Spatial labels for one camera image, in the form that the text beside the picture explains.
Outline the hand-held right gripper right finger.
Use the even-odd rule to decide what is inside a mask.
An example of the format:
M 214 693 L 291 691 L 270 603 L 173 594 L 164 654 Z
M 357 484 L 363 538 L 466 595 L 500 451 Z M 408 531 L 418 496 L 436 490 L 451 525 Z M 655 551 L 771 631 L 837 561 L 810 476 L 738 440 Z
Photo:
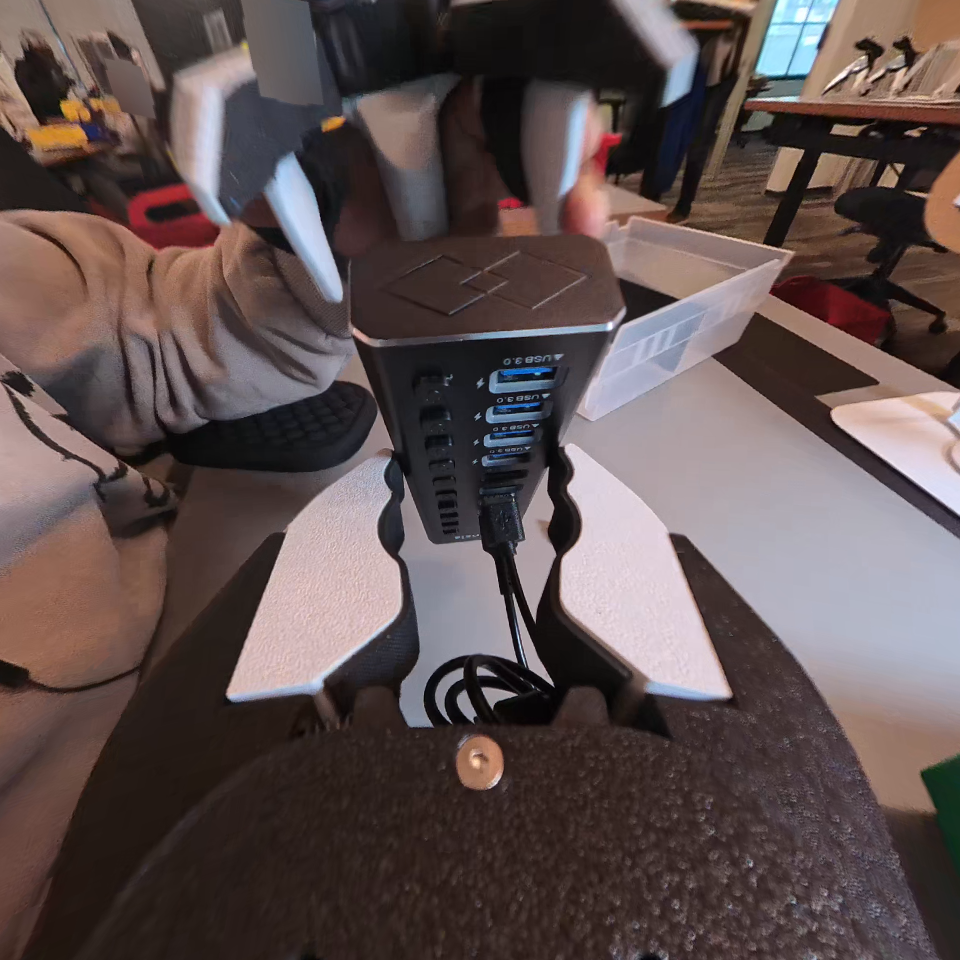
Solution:
M 558 695 L 731 702 L 734 691 L 666 525 L 580 447 L 547 473 L 554 558 L 536 605 L 536 655 Z

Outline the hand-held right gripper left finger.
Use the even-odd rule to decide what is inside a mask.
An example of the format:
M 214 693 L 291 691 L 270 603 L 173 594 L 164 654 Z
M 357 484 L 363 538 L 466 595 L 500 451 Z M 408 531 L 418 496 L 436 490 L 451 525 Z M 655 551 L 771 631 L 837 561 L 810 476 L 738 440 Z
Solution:
M 382 449 L 321 491 L 288 525 L 225 697 L 306 695 L 352 706 L 362 690 L 399 697 L 419 658 L 402 558 L 405 482 Z

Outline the black usb hub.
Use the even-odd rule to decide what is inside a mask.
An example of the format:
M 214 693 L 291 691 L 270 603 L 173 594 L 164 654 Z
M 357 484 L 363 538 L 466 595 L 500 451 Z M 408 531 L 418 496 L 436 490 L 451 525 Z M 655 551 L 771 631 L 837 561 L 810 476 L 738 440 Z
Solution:
M 349 276 L 354 341 L 427 538 L 477 541 L 487 497 L 524 513 L 626 313 L 606 245 L 395 242 Z

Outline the clear plastic bin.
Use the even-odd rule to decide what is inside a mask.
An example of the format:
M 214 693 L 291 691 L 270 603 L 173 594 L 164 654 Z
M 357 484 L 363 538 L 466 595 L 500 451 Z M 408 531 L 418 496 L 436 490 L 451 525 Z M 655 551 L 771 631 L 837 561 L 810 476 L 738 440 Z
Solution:
M 736 344 L 793 252 L 667 222 L 610 222 L 626 313 L 578 408 L 595 422 Z

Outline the person's left forearm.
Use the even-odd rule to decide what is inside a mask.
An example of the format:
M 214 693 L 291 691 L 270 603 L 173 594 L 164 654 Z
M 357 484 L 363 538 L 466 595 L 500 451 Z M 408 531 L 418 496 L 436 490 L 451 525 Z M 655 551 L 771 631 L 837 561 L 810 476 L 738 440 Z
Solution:
M 323 393 L 354 355 L 347 307 L 243 223 L 157 250 L 93 215 L 6 211 L 1 294 L 2 370 L 117 452 Z

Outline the person's left hand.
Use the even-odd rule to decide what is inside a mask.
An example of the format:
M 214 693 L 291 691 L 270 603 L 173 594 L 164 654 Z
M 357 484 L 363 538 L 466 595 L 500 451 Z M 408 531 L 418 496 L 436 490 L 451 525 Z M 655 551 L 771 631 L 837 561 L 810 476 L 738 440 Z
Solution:
M 446 97 L 438 115 L 450 233 L 487 236 L 499 233 L 498 203 L 506 187 L 487 149 L 481 118 L 480 81 L 463 78 Z M 564 233 L 599 238 L 606 231 L 609 203 L 603 177 L 594 164 L 604 125 L 598 105 L 589 101 L 576 183 L 566 194 L 560 225 Z

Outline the wooden standing desk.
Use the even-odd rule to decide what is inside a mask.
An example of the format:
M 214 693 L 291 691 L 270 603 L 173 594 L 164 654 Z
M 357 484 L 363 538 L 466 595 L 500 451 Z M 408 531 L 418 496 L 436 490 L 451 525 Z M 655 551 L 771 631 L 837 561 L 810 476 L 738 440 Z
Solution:
M 691 33 L 724 32 L 750 26 L 759 1 L 670 1 L 671 12 Z

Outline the red plastic basket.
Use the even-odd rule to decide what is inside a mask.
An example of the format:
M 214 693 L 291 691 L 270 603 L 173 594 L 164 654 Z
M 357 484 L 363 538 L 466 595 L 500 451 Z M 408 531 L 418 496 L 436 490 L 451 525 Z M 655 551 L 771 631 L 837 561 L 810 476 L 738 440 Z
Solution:
M 126 218 L 128 228 L 157 250 L 208 247 L 220 232 L 184 183 L 153 188 L 130 198 Z

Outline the distant black white device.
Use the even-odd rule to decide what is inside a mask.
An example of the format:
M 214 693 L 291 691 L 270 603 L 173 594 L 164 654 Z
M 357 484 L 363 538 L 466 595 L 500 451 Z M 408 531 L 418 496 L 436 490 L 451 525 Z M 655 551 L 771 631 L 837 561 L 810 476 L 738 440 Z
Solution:
M 899 96 L 905 88 L 909 72 L 919 57 L 908 34 L 895 40 L 891 50 L 893 53 L 887 55 L 867 79 L 865 95 L 872 99 Z
M 871 37 L 863 37 L 854 44 L 854 50 L 857 56 L 823 88 L 823 98 L 855 95 L 869 80 L 885 47 Z

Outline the wooden office desk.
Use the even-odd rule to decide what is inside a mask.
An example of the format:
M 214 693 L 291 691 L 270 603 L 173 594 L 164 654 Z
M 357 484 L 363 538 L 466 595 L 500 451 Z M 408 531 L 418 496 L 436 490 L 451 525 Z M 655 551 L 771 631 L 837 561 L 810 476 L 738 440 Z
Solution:
M 754 98 L 751 114 L 770 114 L 768 141 L 799 151 L 797 165 L 764 235 L 781 248 L 823 156 L 900 164 L 907 173 L 940 174 L 958 154 L 957 104 Z

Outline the yellow plastic bin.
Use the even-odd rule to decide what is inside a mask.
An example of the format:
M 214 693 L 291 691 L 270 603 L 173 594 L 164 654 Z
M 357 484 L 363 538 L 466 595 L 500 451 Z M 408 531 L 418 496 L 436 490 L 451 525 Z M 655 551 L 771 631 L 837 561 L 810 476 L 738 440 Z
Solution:
M 65 99 L 59 103 L 61 116 L 44 121 L 41 126 L 28 130 L 30 147 L 41 152 L 65 151 L 82 148 L 90 143 L 84 123 L 91 120 L 86 103 Z

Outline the person's grey sweater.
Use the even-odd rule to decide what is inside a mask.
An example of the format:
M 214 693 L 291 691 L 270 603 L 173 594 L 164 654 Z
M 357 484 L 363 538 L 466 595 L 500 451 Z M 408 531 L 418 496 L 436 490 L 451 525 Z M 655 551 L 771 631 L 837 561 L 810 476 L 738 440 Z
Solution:
M 17 369 L 1 396 L 1 941 L 18 958 L 157 628 L 173 491 L 68 424 Z

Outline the black office chair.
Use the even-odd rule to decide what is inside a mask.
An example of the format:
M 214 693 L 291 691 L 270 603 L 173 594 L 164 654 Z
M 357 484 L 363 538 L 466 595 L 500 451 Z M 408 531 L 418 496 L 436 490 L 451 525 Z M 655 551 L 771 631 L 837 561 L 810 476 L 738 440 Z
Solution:
M 882 186 L 853 188 L 836 198 L 834 212 L 850 222 L 842 234 L 866 234 L 875 239 L 875 245 L 867 254 L 867 261 L 874 267 L 871 273 L 834 278 L 833 283 L 876 307 L 889 309 L 891 303 L 897 303 L 917 309 L 932 319 L 928 332 L 940 335 L 948 329 L 947 313 L 891 278 L 913 248 L 938 255 L 948 252 L 927 230 L 926 203 L 923 196 Z

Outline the red floor crate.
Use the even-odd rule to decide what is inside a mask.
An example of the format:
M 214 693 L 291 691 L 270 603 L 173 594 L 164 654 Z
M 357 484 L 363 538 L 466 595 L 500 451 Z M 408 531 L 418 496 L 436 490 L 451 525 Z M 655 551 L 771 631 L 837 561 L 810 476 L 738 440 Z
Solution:
M 894 318 L 888 308 L 813 275 L 796 275 L 777 282 L 771 288 L 771 295 L 874 347 L 882 347 L 895 332 Z

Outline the green plastic bin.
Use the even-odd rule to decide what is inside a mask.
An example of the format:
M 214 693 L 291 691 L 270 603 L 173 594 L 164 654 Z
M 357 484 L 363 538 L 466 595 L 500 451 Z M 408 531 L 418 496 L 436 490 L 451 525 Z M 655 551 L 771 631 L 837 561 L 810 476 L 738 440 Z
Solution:
M 920 771 L 944 834 L 959 835 L 959 754 Z

